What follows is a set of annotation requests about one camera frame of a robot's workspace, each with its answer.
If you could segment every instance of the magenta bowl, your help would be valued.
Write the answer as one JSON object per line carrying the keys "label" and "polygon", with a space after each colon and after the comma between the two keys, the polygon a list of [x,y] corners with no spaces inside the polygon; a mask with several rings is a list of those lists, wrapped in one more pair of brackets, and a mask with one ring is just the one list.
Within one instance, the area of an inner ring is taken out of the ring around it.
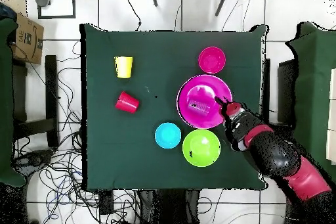
{"label": "magenta bowl", "polygon": [[[230,89],[220,78],[207,74],[194,76],[182,85],[177,94],[178,114],[185,123],[196,129],[215,127],[224,121],[215,96],[224,102],[225,98],[232,101]],[[191,102],[200,102],[201,111],[190,108]]]}
{"label": "magenta bowl", "polygon": [[198,64],[204,72],[216,74],[225,65],[225,54],[218,47],[205,48],[198,57]]}

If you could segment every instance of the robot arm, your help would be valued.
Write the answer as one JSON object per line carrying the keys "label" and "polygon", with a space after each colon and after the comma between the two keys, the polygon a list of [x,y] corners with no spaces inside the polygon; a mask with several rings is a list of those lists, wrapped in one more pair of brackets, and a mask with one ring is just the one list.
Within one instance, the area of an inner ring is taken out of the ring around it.
{"label": "robot arm", "polygon": [[274,179],[280,188],[291,190],[291,202],[300,201],[306,210],[307,222],[333,222],[336,219],[333,191],[319,170],[296,148],[275,134],[258,116],[238,102],[222,105],[225,133],[233,150],[251,153],[261,174]]}

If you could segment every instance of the large magenta bowl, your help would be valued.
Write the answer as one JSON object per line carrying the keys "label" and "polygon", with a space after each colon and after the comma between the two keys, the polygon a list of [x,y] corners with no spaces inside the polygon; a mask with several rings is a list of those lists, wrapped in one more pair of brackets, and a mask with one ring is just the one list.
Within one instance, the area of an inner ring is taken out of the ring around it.
{"label": "large magenta bowl", "polygon": [[223,123],[221,106],[215,96],[232,101],[231,91],[220,78],[199,75],[190,78],[177,94],[177,111],[188,125],[196,129],[209,129]]}

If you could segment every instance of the red cup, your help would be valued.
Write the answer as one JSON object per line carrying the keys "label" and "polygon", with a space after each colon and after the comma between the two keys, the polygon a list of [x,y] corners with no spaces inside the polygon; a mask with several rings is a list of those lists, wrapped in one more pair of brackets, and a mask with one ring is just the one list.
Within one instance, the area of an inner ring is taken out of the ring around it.
{"label": "red cup", "polygon": [[129,112],[129,113],[135,113],[137,111],[138,106],[139,106],[139,101],[135,99],[134,97],[131,97],[125,92],[121,92],[119,99],[117,103],[115,104],[115,107],[117,109]]}

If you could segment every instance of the small magenta bowl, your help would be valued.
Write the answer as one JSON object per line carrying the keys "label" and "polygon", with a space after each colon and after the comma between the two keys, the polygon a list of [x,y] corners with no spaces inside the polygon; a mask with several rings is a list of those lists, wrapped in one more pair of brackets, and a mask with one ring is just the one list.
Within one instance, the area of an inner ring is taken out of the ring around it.
{"label": "small magenta bowl", "polygon": [[225,66],[225,54],[218,47],[205,48],[198,57],[198,64],[204,72],[216,74]]}

